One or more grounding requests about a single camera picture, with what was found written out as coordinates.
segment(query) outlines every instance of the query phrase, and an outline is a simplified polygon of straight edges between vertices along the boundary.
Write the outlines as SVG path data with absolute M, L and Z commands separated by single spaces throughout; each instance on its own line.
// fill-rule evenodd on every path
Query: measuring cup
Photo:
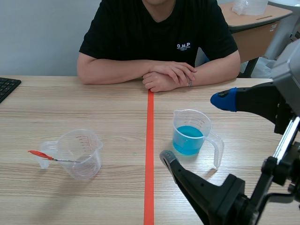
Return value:
M 55 159 L 74 162 L 58 162 L 76 180 L 86 180 L 95 176 L 101 167 L 100 150 L 103 143 L 90 130 L 73 130 L 61 136 L 58 141 L 45 142 L 40 151 Z M 37 157 L 42 169 L 49 161 Z
M 184 154 L 199 152 L 205 140 L 215 147 L 214 165 L 219 168 L 224 151 L 224 142 L 211 130 L 210 119 L 197 110 L 175 110 L 173 118 L 173 146 Z

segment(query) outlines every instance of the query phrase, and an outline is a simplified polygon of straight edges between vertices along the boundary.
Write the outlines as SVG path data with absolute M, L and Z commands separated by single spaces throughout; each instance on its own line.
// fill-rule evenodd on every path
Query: measuring cup with blue liquid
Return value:
M 197 110 L 175 110 L 173 118 L 173 146 L 184 155 L 194 155 L 207 140 L 215 148 L 214 165 L 219 168 L 224 151 L 224 142 L 212 132 L 210 119 Z

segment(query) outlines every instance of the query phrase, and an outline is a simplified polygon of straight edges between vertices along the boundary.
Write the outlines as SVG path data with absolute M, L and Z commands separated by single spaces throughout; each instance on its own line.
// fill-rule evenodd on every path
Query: plastic bag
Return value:
M 262 15 L 269 0 L 235 0 L 232 11 L 237 15 Z
M 251 78 L 271 78 L 271 70 L 274 67 L 275 60 L 269 60 L 260 57 L 252 72 Z M 244 62 L 240 65 L 240 71 L 245 72 L 248 62 Z

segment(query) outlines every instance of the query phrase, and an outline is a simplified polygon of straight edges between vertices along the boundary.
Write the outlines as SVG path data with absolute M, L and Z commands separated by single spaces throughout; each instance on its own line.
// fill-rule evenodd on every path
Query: person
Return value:
M 199 47 L 210 61 L 195 68 Z M 217 0 L 102 0 L 79 52 L 83 84 L 143 77 L 159 92 L 229 81 L 240 71 Z

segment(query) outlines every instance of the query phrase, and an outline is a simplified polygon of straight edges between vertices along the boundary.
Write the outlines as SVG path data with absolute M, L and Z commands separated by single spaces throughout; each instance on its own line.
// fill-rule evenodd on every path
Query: orange tape line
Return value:
M 144 225 L 154 225 L 154 93 L 148 92 Z

